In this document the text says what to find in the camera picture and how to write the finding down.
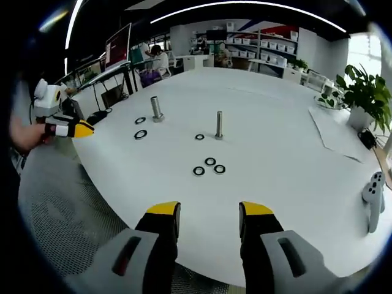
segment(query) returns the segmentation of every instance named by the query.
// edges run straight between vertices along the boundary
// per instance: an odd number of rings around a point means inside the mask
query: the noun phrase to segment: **window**
[[[358,69],[361,69],[362,64],[368,75],[380,75],[381,44],[379,38],[370,33],[351,35],[347,64],[351,64]],[[346,83],[352,83],[347,75],[344,80]]]

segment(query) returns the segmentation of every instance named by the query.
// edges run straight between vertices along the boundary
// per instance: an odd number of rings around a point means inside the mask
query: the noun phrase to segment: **white controller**
[[[380,213],[385,209],[383,187],[385,176],[382,172],[375,173],[369,184],[362,190],[362,198],[370,204],[369,233],[374,233],[379,223]]]

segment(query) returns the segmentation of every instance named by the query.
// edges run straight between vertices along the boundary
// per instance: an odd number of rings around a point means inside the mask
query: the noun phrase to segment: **computer monitor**
[[[106,41],[105,69],[128,60],[131,23],[120,29]]]

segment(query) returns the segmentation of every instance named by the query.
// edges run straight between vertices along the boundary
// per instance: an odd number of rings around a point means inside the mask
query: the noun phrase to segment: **ceiling light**
[[[64,58],[64,72],[67,75],[68,58]]]
[[[280,8],[285,8],[285,9],[290,9],[299,13],[303,13],[306,15],[309,15],[311,17],[314,17],[318,20],[324,21],[325,23],[328,23],[329,25],[337,28],[338,30],[342,31],[342,32],[346,32],[345,29],[342,29],[340,26],[338,26],[337,24],[334,24],[332,22],[330,22],[329,20],[326,20],[325,18],[322,18],[316,14],[307,12],[305,10],[301,10],[298,8],[294,8],[291,6],[287,6],[287,5],[282,5],[282,4],[276,4],[276,3],[270,3],[270,2],[260,2],[260,1],[225,1],[225,2],[215,2],[215,3],[207,3],[207,4],[203,4],[203,5],[197,5],[197,6],[193,6],[190,8],[185,8],[176,12],[172,12],[168,15],[164,15],[160,18],[157,18],[156,20],[151,21],[150,23],[156,23],[157,21],[163,20],[164,18],[170,17],[172,15],[176,15],[179,14],[181,12],[185,12],[185,11],[190,11],[190,10],[194,10],[194,9],[198,9],[198,8],[203,8],[203,7],[209,7],[209,6],[215,6],[215,5],[223,5],[223,4],[261,4],[261,5],[267,5],[267,6],[275,6],[275,7],[280,7]]]
[[[70,19],[69,25],[68,25],[67,38],[66,38],[66,50],[69,47],[69,40],[71,39],[72,28],[74,27],[75,19],[76,19],[78,12],[79,12],[79,9],[80,9],[82,2],[83,2],[83,0],[78,0],[75,4],[75,7],[73,8],[71,19]],[[64,59],[64,72],[67,75],[67,58]]]

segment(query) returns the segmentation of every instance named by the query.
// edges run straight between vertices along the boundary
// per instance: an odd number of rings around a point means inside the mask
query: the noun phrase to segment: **shelf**
[[[245,47],[253,47],[253,48],[257,48],[257,45],[246,45],[246,44],[236,44],[236,43],[225,43],[226,45],[236,45],[236,46],[245,46]]]
[[[269,62],[261,60],[261,59],[254,59],[254,58],[252,58],[251,60],[249,60],[249,62],[253,62],[253,63],[257,63],[257,64],[265,64],[266,66],[278,67],[280,69],[285,69],[286,68],[284,66],[280,66],[280,65],[277,65],[277,64],[269,63]]]
[[[289,53],[286,51],[280,51],[278,49],[272,49],[272,48],[268,48],[268,47],[260,47],[261,50],[269,50],[269,51],[273,51],[273,52],[279,52],[279,53],[283,53],[283,54],[287,54],[287,55],[291,55],[291,56],[296,56],[296,54],[293,53]]]
[[[232,58],[250,59],[250,57],[242,57],[242,56],[232,56]]]
[[[269,35],[269,34],[260,34],[261,36],[266,36],[266,37],[270,37],[270,38],[275,38],[275,39],[279,39],[279,40],[285,40],[288,42],[292,42],[292,43],[298,43],[298,41],[293,41],[292,39],[288,39],[288,38],[284,38],[284,37],[279,37],[279,36],[275,36],[275,35]]]

